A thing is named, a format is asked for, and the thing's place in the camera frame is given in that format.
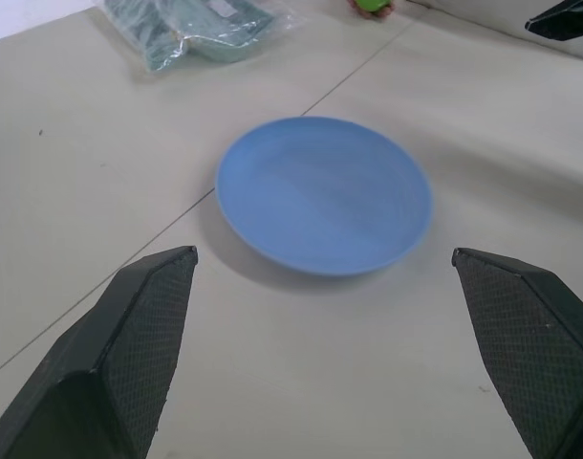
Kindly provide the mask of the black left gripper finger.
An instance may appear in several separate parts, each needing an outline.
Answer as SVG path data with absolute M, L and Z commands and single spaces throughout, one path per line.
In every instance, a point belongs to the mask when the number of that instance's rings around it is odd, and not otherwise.
M 534 458 L 583 458 L 583 302 L 554 273 L 469 248 L 452 255 L 479 351 Z
M 193 246 L 122 268 L 0 417 L 0 458 L 144 458 L 175 374 Z
M 583 0 L 561 1 L 528 20 L 525 29 L 555 41 L 583 37 Z

